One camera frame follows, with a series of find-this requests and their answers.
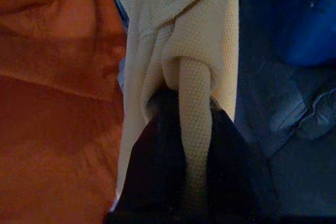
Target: dark fabric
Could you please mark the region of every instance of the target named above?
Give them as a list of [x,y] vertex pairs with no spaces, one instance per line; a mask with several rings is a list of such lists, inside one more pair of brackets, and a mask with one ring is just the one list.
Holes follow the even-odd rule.
[[207,166],[209,218],[181,216],[185,157],[178,94],[162,90],[151,104],[156,116],[133,147],[124,190],[106,224],[275,223],[277,207],[266,161],[247,145],[228,115],[211,102],[212,139]]

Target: orange fabric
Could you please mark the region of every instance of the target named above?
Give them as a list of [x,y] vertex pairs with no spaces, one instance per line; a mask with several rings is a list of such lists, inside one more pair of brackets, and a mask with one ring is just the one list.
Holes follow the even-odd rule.
[[113,0],[0,0],[0,223],[101,223],[126,35]]

